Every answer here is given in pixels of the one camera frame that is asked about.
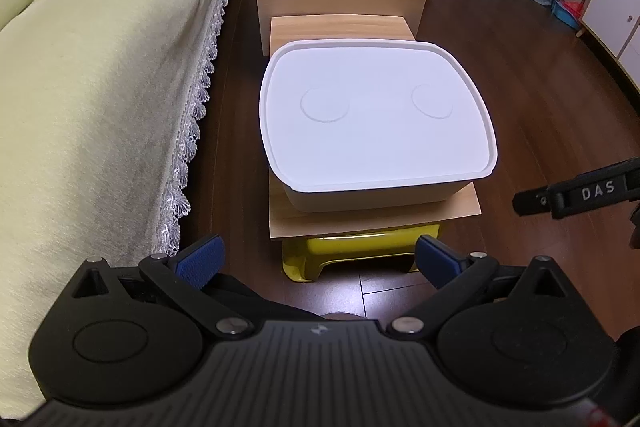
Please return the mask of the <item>white plastic storage bin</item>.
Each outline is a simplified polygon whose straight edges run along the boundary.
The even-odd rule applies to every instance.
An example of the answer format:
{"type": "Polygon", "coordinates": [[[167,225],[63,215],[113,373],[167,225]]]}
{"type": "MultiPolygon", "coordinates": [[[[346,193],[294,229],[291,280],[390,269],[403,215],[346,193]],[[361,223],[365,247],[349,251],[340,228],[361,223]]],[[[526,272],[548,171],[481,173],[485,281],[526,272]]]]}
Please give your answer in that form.
{"type": "Polygon", "coordinates": [[[293,207],[304,213],[394,208],[443,202],[471,181],[419,186],[376,188],[375,190],[300,193],[283,184],[269,169],[270,180],[282,188],[293,207]]]}

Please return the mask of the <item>light wooden board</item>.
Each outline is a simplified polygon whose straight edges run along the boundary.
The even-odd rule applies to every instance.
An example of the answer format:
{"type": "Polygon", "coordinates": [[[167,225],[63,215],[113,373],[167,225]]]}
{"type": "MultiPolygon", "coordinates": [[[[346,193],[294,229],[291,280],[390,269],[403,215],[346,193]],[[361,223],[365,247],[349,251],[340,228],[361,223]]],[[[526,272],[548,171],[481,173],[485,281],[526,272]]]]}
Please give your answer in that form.
{"type": "Polygon", "coordinates": [[[476,216],[497,161],[475,84],[399,17],[280,16],[259,124],[275,239],[476,216]]]}

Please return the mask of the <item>yellow plastic stool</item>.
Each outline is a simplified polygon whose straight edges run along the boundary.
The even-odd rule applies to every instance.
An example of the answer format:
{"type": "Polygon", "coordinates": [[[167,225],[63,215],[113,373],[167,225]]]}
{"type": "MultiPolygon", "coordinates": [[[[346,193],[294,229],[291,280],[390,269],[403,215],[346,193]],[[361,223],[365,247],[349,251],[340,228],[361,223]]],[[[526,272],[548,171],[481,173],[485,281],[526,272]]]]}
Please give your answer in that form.
{"type": "Polygon", "coordinates": [[[422,235],[436,239],[439,228],[438,223],[433,223],[384,231],[283,239],[283,271],[294,282],[310,283],[318,280],[328,265],[387,257],[410,257],[408,271],[416,271],[416,241],[422,235]]]}

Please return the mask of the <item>white drawer cabinet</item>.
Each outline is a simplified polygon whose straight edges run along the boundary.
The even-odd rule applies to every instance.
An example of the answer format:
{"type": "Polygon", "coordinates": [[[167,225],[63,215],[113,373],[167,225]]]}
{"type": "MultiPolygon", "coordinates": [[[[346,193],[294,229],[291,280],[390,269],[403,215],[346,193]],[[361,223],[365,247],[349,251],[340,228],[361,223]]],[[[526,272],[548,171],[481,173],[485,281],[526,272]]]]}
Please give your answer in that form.
{"type": "Polygon", "coordinates": [[[580,23],[639,89],[640,0],[588,0],[580,23]]]}

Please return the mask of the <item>white bin lid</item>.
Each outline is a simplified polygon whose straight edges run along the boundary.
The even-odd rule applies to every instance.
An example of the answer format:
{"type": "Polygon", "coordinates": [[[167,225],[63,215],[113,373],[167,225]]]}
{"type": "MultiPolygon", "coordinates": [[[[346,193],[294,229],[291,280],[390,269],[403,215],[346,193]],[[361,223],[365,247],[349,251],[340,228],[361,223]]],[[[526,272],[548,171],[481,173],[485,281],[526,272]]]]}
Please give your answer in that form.
{"type": "Polygon", "coordinates": [[[474,181],[498,162],[480,91],[429,42],[289,42],[262,77],[259,124],[274,175],[300,193],[474,181]]]}

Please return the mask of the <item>green sofa cover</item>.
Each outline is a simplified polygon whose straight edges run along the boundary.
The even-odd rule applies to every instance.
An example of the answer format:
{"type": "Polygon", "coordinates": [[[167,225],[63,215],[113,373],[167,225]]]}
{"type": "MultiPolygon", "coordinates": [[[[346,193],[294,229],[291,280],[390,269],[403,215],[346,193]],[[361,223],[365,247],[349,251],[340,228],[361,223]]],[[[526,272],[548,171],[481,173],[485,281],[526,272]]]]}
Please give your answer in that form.
{"type": "Polygon", "coordinates": [[[1,0],[1,415],[82,262],[172,255],[228,0],[1,0]]]}

